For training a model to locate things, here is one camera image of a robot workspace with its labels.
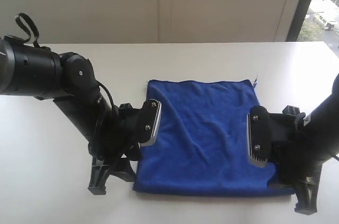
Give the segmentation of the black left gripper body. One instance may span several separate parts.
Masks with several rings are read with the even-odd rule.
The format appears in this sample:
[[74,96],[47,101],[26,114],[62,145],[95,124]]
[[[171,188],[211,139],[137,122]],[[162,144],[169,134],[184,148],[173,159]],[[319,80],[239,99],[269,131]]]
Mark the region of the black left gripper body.
[[126,155],[140,158],[140,148],[133,138],[137,110],[110,108],[104,97],[83,103],[75,97],[56,98],[53,102],[88,141],[89,154],[98,160],[114,160]]

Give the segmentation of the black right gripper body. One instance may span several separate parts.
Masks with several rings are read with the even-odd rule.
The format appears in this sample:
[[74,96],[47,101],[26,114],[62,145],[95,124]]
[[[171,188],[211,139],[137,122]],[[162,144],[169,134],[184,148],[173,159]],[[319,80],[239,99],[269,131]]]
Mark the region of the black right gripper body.
[[271,114],[274,135],[269,162],[275,165],[269,187],[319,185],[322,165],[328,160],[328,150],[313,133],[305,130],[306,114],[288,105],[281,113]]

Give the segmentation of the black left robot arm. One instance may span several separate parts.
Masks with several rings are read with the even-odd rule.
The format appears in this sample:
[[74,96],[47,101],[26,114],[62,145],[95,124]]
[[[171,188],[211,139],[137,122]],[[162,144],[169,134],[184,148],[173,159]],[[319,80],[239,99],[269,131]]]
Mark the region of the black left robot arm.
[[1,94],[54,102],[88,142],[92,194],[106,193],[109,176],[135,181],[131,162],[140,157],[134,138],[140,111],[130,104],[116,106],[88,59],[6,36],[1,39]]

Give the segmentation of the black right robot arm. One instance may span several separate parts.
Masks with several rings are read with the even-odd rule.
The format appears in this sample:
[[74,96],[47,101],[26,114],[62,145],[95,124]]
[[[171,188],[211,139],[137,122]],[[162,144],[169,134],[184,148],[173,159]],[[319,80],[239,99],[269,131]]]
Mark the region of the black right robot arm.
[[294,189],[295,212],[317,212],[322,167],[338,154],[338,79],[331,95],[304,119],[294,123],[286,141],[272,144],[269,161],[276,166],[279,183]]

